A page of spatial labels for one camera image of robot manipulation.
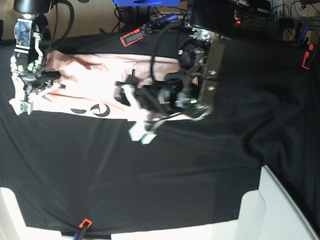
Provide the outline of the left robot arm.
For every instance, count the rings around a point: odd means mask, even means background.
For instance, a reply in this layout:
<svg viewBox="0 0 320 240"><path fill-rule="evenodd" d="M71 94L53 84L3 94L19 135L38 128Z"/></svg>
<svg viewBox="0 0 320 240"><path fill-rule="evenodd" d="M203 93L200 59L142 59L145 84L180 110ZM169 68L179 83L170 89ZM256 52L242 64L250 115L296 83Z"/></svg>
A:
<svg viewBox="0 0 320 240"><path fill-rule="evenodd" d="M122 45L128 47L149 36L154 25L162 26L151 54L149 83L130 75L119 84L122 98L132 109L148 110L148 116L137 116L129 130L133 141L153 138L156 129L168 120L185 117L199 121L213 111L224 40L233 33L235 7L233 0L190 0L182 20L171 14L121 37ZM191 34L178 48L178 71L158 80L156 55L165 34L175 28L190 29Z"/></svg>

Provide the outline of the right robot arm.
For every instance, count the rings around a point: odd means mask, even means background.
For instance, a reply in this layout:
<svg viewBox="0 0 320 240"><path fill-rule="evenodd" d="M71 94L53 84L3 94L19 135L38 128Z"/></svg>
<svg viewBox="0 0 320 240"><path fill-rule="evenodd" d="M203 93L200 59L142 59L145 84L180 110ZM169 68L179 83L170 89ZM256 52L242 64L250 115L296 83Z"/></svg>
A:
<svg viewBox="0 0 320 240"><path fill-rule="evenodd" d="M48 90L64 89L65 86L57 82L61 77L58 71L45 70L48 52L41 49L41 42L48 24L39 21L40 17L48 13L52 7L58 13L58 4L66 5L70 17L65 33L61 39L54 42L55 34L50 39L48 49L59 45L65 40L72 28L75 11L68 0L15 0L13 9L21 14L14 26L15 48L10 59L11 75L14 80L23 83L23 97L20 100L21 108L26 111L32 106L31 94L42 97Z"/></svg>

